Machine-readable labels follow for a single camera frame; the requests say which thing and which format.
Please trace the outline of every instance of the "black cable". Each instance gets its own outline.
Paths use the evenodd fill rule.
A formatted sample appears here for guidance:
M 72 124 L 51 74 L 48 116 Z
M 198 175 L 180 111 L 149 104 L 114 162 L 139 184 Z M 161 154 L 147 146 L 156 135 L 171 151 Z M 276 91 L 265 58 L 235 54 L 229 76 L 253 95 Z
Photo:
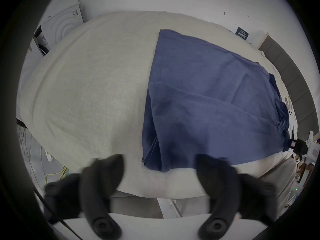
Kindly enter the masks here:
M 80 240 L 83 240 L 76 232 L 73 231 L 72 228 L 70 228 L 70 226 L 65 223 L 61 218 L 58 217 L 58 215 L 51 209 L 51 207 L 47 204 L 47 202 L 43 199 L 43 197 L 40 195 L 40 193 L 38 192 L 38 190 L 34 187 L 33 191 L 35 192 L 35 194 L 38 196 L 38 198 L 40 199 L 40 201 L 43 203 L 43 205 L 48 209 L 48 211 L 57 218 L 57 220 L 59 222 L 61 222 L 61 224 L 63 226 L 65 226 L 68 230 L 70 230 L 72 233 L 74 233 Z

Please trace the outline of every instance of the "black sign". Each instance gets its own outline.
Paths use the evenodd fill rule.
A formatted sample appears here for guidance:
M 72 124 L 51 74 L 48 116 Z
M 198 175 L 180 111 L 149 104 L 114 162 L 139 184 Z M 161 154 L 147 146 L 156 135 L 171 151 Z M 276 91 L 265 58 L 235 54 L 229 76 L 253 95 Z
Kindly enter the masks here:
M 247 39 L 249 33 L 247 33 L 246 31 L 244 31 L 242 28 L 238 27 L 237 32 L 235 33 L 236 35 L 242 37 L 244 40 Z

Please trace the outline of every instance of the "folded fabric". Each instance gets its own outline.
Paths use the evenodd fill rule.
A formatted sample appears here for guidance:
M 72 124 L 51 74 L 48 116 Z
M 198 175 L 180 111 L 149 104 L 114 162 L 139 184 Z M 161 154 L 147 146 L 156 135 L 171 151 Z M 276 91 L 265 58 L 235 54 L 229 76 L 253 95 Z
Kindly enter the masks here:
M 289 114 L 274 76 L 219 46 L 160 30 L 142 130 L 144 165 L 194 168 L 196 154 L 232 165 L 289 148 Z

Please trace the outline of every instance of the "white bedsheet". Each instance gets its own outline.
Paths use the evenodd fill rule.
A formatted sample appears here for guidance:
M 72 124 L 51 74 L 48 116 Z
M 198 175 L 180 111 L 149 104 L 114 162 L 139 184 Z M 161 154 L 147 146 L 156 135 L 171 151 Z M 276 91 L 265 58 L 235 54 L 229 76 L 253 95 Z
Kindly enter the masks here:
M 194 169 L 162 173 L 142 163 L 146 93 L 160 29 L 259 62 L 275 75 L 282 98 L 289 96 L 260 51 L 220 25 L 167 12 L 117 12 L 78 27 L 43 58 L 23 90 L 20 113 L 37 141 L 71 170 L 93 158 L 125 154 L 118 190 L 148 198 L 198 197 L 205 192 Z M 289 155 L 280 152 L 235 167 L 259 177 Z

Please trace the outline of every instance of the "yellow cable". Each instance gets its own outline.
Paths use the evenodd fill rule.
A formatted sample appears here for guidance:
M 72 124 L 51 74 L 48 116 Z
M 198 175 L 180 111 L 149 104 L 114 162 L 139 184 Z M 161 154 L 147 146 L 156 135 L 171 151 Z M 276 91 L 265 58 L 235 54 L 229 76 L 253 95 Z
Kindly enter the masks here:
M 48 184 L 48 182 L 47 182 L 47 177 L 48 177 L 49 175 L 57 175 L 57 174 L 62 173 L 63 171 L 66 171 L 66 167 L 65 167 L 65 166 L 62 168 L 62 171 L 60 171 L 60 172 L 57 172 L 57 173 L 48 173 L 48 174 L 45 176 L 45 183 Z
M 60 176 L 59 180 L 61 180 L 62 176 L 66 173 L 66 170 L 67 170 L 67 169 L 68 169 L 68 168 L 67 168 L 67 167 L 65 167 L 65 168 L 62 170 L 62 174 L 61 174 L 61 176 Z

